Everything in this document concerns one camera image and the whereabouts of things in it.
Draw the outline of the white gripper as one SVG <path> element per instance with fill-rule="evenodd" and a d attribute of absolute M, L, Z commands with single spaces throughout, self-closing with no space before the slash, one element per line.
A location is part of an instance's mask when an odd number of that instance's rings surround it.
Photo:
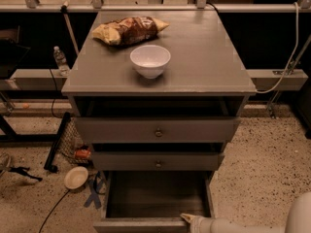
<path fill-rule="evenodd" d="M 180 214 L 180 217 L 190 224 L 190 233 L 212 233 L 211 225 L 214 222 L 209 217 Z"/>

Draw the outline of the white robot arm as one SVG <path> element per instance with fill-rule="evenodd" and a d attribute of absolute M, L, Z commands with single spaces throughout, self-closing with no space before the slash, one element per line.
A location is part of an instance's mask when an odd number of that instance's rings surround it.
<path fill-rule="evenodd" d="M 189 233 L 311 233 L 311 192 L 294 199 L 282 221 L 242 224 L 225 217 L 180 214 Z"/>

